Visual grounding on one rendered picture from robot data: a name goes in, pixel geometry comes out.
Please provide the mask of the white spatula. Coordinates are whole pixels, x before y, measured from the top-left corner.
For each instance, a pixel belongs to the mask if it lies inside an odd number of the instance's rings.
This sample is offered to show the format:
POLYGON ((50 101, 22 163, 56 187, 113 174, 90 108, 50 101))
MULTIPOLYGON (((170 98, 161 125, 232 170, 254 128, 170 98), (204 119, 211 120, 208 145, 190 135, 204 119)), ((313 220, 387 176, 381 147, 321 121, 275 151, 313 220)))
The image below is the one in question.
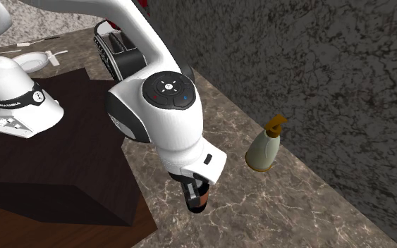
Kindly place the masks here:
POLYGON ((63 50, 63 51, 56 52, 56 53, 52 53, 51 51, 45 51, 45 53, 46 53, 47 56, 48 56, 49 62, 50 62, 53 66, 59 66, 59 65, 60 65, 60 63, 59 63, 58 59, 56 58, 56 56, 57 56, 57 55, 60 55, 60 54, 65 54, 65 53, 67 53, 67 52, 68 52, 68 50, 63 50))

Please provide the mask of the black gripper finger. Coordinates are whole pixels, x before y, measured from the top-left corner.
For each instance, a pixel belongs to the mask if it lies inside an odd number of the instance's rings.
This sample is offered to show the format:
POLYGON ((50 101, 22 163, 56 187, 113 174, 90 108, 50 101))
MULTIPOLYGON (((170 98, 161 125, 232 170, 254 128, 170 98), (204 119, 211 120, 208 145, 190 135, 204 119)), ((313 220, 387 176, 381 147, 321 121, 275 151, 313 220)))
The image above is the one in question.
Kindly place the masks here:
POLYGON ((182 182, 181 187, 188 208, 197 208, 199 206, 199 192, 195 182, 182 182))

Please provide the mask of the brown black cylinder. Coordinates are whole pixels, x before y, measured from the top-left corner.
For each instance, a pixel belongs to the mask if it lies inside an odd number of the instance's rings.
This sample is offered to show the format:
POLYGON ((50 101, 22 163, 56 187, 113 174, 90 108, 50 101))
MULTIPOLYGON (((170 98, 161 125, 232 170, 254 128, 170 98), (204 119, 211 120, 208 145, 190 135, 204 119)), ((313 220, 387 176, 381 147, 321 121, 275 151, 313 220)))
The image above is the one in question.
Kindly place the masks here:
POLYGON ((199 192, 199 206, 197 208, 188 208, 193 213, 201 213, 205 210, 209 196, 208 192, 199 192))

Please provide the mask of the pale soap dispenser, brown pump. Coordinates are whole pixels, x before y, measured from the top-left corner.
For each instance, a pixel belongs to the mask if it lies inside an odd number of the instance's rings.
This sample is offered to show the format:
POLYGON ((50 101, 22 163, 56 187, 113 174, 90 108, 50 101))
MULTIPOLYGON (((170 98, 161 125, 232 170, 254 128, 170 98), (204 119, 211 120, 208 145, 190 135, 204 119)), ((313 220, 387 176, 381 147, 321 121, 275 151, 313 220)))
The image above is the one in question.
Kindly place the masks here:
POLYGON ((281 124, 287 121, 281 114, 277 114, 256 136, 245 154, 245 162, 251 169, 265 172, 271 168, 281 143, 281 124))

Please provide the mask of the black toaster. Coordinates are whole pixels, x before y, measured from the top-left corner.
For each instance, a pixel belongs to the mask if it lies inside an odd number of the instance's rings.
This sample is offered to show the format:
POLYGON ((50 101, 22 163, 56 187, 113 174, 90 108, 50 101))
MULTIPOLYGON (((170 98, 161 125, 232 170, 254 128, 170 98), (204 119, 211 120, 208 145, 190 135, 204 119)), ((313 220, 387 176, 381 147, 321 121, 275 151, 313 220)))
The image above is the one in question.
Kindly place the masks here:
POLYGON ((147 65, 137 47, 108 20, 95 25, 93 40, 103 64, 115 81, 122 81, 147 65))

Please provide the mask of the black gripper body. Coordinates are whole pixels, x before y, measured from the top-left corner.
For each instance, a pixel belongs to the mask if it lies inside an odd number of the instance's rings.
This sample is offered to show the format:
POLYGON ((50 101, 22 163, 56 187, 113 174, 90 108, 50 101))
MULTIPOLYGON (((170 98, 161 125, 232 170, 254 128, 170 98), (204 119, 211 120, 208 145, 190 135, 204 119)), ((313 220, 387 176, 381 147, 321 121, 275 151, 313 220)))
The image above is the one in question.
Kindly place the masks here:
POLYGON ((194 190, 198 192, 208 192, 209 190, 209 183, 205 181, 201 181, 195 178, 185 177, 183 175, 176 175, 173 173, 169 173, 171 178, 177 182, 180 182, 184 188, 188 188, 188 185, 191 184, 194 190))

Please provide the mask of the white handled knife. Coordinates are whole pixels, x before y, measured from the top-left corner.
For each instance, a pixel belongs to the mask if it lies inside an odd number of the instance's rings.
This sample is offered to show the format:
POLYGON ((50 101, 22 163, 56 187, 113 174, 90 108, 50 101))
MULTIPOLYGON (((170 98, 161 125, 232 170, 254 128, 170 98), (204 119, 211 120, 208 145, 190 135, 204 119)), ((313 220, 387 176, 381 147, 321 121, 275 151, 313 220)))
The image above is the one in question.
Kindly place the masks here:
POLYGON ((21 42, 21 43, 17 43, 16 46, 17 46, 17 47, 28 47, 28 46, 33 45, 33 44, 36 44, 36 43, 40 43, 40 42, 47 41, 47 40, 52 40, 52 39, 58 39, 58 38, 60 38, 60 36, 47 37, 47 38, 39 39, 39 40, 33 41, 33 42, 21 42))

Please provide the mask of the white plate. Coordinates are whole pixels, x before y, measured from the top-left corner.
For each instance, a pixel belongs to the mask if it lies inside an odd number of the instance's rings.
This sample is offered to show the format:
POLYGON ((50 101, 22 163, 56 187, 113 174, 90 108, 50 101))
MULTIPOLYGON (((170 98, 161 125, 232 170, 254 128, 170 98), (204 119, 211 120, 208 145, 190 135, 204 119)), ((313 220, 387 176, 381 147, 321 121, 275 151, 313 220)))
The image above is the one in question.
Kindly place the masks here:
POLYGON ((49 55, 45 52, 30 52, 13 58, 26 72, 34 73, 43 69, 49 62, 49 55))

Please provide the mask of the dark robot stand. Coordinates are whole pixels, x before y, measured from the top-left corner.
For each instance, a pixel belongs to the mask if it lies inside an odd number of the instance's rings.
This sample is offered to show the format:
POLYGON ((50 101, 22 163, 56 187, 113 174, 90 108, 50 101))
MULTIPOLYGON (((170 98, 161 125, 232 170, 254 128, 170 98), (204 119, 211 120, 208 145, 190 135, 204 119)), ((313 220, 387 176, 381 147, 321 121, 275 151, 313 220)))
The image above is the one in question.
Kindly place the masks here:
POLYGON ((114 82, 81 68, 39 84, 64 115, 29 139, 0 133, 0 209, 42 222, 132 225, 140 190, 104 108, 114 82))

